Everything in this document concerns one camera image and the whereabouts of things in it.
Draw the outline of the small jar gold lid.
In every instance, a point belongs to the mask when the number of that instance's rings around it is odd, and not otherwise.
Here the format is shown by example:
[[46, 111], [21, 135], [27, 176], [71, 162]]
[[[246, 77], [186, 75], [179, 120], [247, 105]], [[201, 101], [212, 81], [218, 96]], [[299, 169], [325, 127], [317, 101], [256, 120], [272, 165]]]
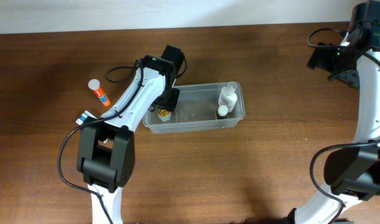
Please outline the small jar gold lid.
[[158, 109], [157, 115], [162, 122], [170, 120], [171, 112], [163, 109]]

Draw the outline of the white spray bottle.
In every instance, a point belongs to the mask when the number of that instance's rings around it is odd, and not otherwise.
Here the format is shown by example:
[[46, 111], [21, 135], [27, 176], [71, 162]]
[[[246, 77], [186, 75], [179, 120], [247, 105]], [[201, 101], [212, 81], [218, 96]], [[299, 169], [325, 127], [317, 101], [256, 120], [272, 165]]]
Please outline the white spray bottle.
[[218, 104], [220, 106], [225, 105], [228, 108], [229, 113], [233, 111], [235, 104], [238, 100], [238, 96], [236, 94], [237, 87], [238, 85], [236, 84], [236, 82], [229, 82], [220, 91]]

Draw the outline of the dark bottle white cap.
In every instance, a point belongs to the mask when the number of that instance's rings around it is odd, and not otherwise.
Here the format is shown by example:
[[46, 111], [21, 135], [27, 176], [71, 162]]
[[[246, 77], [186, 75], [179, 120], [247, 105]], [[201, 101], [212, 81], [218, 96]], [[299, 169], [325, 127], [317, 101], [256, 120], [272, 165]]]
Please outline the dark bottle white cap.
[[226, 119], [227, 115], [228, 115], [228, 107], [226, 105], [221, 105], [216, 110], [215, 119]]

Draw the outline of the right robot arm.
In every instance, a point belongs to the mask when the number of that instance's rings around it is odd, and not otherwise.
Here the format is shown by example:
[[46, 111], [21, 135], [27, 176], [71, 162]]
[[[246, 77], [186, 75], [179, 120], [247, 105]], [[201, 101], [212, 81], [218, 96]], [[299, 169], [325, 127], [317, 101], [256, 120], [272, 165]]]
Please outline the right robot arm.
[[312, 44], [308, 68], [330, 72], [359, 90], [358, 124], [349, 144], [319, 150], [310, 162], [317, 191], [284, 223], [337, 223], [347, 209], [380, 196], [380, 2], [366, 1], [352, 10], [341, 44]]

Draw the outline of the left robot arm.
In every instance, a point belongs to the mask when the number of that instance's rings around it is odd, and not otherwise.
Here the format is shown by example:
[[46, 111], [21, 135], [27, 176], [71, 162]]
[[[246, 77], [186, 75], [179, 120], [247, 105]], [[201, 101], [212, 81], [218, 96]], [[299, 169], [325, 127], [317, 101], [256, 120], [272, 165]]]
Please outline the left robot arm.
[[134, 170], [134, 132], [147, 111], [173, 112], [179, 89], [175, 82], [187, 69], [180, 48], [167, 45], [160, 57], [136, 60], [132, 82], [98, 119], [87, 117], [80, 131], [77, 169], [91, 192], [93, 223], [122, 223], [123, 187]]

